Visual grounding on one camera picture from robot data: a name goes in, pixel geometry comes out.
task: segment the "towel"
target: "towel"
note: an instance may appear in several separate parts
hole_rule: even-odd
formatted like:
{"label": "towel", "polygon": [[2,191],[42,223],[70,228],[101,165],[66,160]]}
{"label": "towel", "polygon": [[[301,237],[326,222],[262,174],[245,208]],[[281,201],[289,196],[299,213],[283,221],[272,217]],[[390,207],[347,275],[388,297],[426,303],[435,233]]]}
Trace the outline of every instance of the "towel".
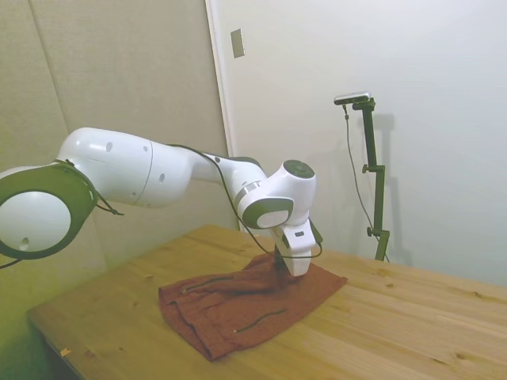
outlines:
{"label": "towel", "polygon": [[167,323],[212,361],[273,338],[346,281],[314,264],[292,277],[279,255],[263,254],[239,272],[161,287],[158,298]]}

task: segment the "end effector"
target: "end effector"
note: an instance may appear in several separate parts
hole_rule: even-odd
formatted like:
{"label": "end effector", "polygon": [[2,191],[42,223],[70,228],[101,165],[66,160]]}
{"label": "end effector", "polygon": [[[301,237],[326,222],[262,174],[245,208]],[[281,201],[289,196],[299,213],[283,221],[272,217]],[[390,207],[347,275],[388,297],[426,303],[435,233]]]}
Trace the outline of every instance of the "end effector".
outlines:
{"label": "end effector", "polygon": [[269,229],[293,276],[307,272],[311,249],[322,242],[309,219],[316,185],[309,165],[289,160],[271,177],[245,186],[234,200],[246,226]]}

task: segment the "wood grain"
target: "wood grain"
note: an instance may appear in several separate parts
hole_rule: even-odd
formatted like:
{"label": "wood grain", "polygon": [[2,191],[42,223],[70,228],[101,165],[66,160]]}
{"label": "wood grain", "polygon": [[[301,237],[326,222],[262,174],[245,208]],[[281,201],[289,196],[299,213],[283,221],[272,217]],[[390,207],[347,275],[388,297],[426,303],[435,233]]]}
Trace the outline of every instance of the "wood grain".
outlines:
{"label": "wood grain", "polygon": [[158,287],[257,254],[248,235],[206,226],[29,315],[85,379],[507,379],[507,289],[331,251],[314,262],[348,277],[344,288],[269,342],[209,363],[163,321]]}

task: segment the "white wall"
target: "white wall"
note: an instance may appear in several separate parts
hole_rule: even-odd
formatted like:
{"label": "white wall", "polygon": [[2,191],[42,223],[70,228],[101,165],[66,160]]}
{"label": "white wall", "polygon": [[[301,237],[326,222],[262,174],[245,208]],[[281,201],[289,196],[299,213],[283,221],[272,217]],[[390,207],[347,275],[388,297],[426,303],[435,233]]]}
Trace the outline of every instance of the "white wall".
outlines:
{"label": "white wall", "polygon": [[[298,158],[318,174],[326,247],[374,257],[335,95],[375,96],[392,261],[507,285],[507,3],[492,0],[216,0],[236,154],[271,173]],[[246,56],[233,59],[242,28]],[[356,166],[365,162],[353,113]],[[374,177],[360,176],[372,213]]]}

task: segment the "black cable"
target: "black cable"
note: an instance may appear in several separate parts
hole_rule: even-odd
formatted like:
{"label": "black cable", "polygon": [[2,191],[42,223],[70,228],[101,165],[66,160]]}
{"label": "black cable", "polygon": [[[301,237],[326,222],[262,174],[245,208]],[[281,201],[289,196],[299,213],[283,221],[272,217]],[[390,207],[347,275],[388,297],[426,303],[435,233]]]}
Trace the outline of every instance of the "black cable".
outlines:
{"label": "black cable", "polygon": [[22,261],[22,259],[17,259],[17,260],[11,261],[8,264],[0,265],[0,269],[8,268],[8,267],[10,267],[10,266],[12,266],[14,264],[19,263],[20,261]]}
{"label": "black cable", "polygon": [[[238,219],[238,221],[243,225],[243,227],[245,227],[246,232],[248,232],[248,234],[253,239],[253,241],[255,241],[255,244],[257,244],[257,246],[260,249],[262,249],[262,251],[264,251],[265,253],[268,253],[270,255],[273,254],[272,252],[270,252],[266,248],[264,248],[261,245],[261,243],[259,243],[259,241],[255,238],[254,234],[252,234],[252,231],[250,231],[250,228],[248,228],[247,226],[245,226],[245,223],[239,217],[239,214],[236,211],[236,208],[234,207],[234,202],[232,201],[231,194],[229,193],[229,189],[227,188],[227,184],[226,184],[225,178],[223,177],[223,173],[222,173],[222,170],[221,170],[219,164],[215,160],[213,160],[212,158],[210,158],[209,156],[207,156],[206,154],[204,154],[202,152],[199,152],[197,149],[193,149],[190,146],[179,145],[179,144],[166,144],[166,145],[167,146],[172,146],[174,148],[182,148],[182,149],[190,150],[191,152],[193,152],[195,154],[199,154],[202,158],[207,159],[208,161],[210,161],[216,167],[216,169],[219,171],[219,175],[220,175],[220,179],[222,180],[223,188],[224,188],[225,193],[227,195],[227,199],[229,200],[229,204],[231,205],[232,211],[234,212],[234,215],[236,216],[236,218]],[[284,255],[280,254],[280,256],[288,258],[288,259],[313,259],[315,257],[319,257],[320,255],[322,255],[322,244],[318,243],[318,247],[320,248],[320,251],[316,255],[293,257],[293,256],[284,256]]]}
{"label": "black cable", "polygon": [[[364,203],[363,203],[363,198],[361,197],[361,194],[359,192],[359,185],[357,184],[356,166],[354,165],[354,160],[352,158],[352,151],[350,150],[349,113],[347,112],[347,106],[345,104],[343,104],[342,107],[343,107],[343,110],[345,111],[345,122],[347,123],[347,149],[349,150],[350,163],[352,165],[352,173],[354,175],[354,184],[356,185],[357,197],[359,198],[359,202],[361,203],[361,207],[363,208],[364,214],[366,215],[366,218],[368,219],[368,223],[370,224],[370,228],[373,230],[372,220],[370,219],[370,215],[368,215],[368,212],[366,211],[366,207],[364,206]],[[376,237],[375,235],[373,235],[373,236],[375,237],[375,239],[377,239],[377,242],[379,242],[379,238]],[[387,262],[390,263],[389,257],[387,257],[387,253],[385,253],[384,256],[386,257]]]}

